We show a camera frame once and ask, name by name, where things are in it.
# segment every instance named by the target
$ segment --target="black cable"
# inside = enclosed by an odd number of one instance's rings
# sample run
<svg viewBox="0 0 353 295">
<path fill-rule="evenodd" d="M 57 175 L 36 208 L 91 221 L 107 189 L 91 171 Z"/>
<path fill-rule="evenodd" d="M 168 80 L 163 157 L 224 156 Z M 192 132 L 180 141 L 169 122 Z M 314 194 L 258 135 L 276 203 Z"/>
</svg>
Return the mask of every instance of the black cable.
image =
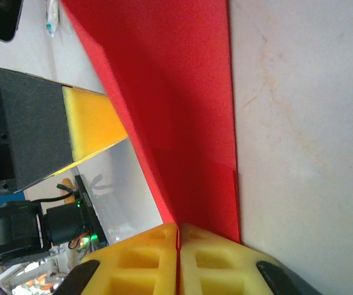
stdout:
<svg viewBox="0 0 353 295">
<path fill-rule="evenodd" d="M 74 249 L 76 249 L 77 247 L 78 247 L 78 243 L 76 243 L 76 245 L 75 245 L 74 247 L 70 246 L 70 243 L 68 243 L 68 248 L 69 248 L 70 250 L 74 250 Z"/>
<path fill-rule="evenodd" d="M 72 189 L 70 189 L 69 187 L 64 186 L 62 184 L 58 184 L 56 187 L 58 189 L 62 189 L 64 191 L 68 192 L 68 194 L 62 195 L 62 196 L 56 197 L 56 198 L 44 198 L 44 199 L 33 200 L 32 202 L 34 202 L 34 203 L 50 203 L 50 202 L 62 201 L 68 197 L 71 197 L 74 193 L 74 191 Z"/>
</svg>

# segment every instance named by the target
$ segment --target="black rubber pad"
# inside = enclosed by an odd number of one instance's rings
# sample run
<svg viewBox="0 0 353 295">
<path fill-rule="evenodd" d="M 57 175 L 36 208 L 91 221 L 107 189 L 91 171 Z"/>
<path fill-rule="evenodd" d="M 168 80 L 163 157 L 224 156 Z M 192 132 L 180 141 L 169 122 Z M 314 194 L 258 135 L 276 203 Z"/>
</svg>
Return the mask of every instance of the black rubber pad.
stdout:
<svg viewBox="0 0 353 295">
<path fill-rule="evenodd" d="M 274 295 L 302 295 L 281 267 L 267 261 L 259 261 L 257 268 Z"/>
<path fill-rule="evenodd" d="M 99 261 L 89 260 L 76 266 L 53 295 L 80 295 L 99 265 Z"/>
</svg>

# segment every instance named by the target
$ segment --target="yellow foam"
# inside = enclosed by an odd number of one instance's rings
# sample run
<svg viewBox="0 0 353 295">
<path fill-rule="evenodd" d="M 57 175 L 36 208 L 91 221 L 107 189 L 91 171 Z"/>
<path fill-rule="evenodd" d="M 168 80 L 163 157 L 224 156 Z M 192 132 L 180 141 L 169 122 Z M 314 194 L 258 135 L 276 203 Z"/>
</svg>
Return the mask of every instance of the yellow foam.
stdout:
<svg viewBox="0 0 353 295">
<path fill-rule="evenodd" d="M 256 267 L 273 258 L 191 225 L 180 231 L 180 295 L 273 295 Z"/>
<path fill-rule="evenodd" d="M 65 171 L 127 137 L 108 97 L 63 86 L 74 163 Z"/>
<path fill-rule="evenodd" d="M 82 295 L 175 295 L 175 224 L 163 224 L 85 256 L 100 262 Z"/>
</svg>

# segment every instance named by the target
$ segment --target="black foam block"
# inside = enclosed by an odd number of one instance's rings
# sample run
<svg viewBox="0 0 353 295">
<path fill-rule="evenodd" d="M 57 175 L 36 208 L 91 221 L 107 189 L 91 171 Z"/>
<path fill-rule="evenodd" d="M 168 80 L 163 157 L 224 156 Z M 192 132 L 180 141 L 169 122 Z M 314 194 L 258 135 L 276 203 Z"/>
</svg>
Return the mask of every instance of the black foam block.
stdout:
<svg viewBox="0 0 353 295">
<path fill-rule="evenodd" d="M 0 140 L 14 171 L 0 193 L 21 191 L 73 163 L 61 84 L 0 68 L 0 107 Z"/>
</svg>

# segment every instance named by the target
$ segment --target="red panel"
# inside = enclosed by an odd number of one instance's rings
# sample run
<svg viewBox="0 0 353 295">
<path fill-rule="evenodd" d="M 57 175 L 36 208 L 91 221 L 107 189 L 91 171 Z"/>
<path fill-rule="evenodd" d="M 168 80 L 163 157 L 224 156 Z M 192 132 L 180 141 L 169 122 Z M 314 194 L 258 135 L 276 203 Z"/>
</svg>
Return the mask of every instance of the red panel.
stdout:
<svg viewBox="0 0 353 295">
<path fill-rule="evenodd" d="M 164 222 L 240 241 L 227 2 L 63 2 Z"/>
</svg>

